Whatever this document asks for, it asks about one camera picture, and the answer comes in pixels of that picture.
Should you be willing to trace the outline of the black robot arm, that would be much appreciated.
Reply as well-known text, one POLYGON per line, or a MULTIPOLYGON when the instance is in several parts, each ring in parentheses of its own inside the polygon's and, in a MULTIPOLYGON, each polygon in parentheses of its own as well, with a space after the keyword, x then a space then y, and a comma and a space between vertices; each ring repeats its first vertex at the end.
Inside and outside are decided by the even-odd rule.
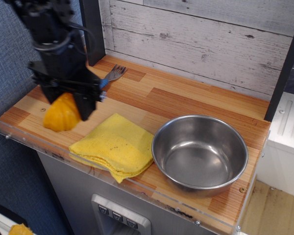
POLYGON ((63 93, 73 95, 77 110, 86 121, 101 102, 106 84, 86 68, 87 59, 97 50, 92 31, 71 21, 69 0, 8 0, 32 38, 39 61, 27 67, 43 94, 53 103, 63 93))

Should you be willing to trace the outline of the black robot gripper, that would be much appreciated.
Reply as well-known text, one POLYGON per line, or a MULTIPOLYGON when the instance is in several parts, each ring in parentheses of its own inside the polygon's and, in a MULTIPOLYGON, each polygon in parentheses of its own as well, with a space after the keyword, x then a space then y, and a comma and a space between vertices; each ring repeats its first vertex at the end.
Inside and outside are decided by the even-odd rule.
POLYGON ((61 94, 71 93, 83 121, 102 101, 100 79, 86 68, 87 56, 80 34, 34 34, 34 49, 41 60, 31 61, 28 68, 34 73, 35 83, 41 86, 52 104, 61 94))

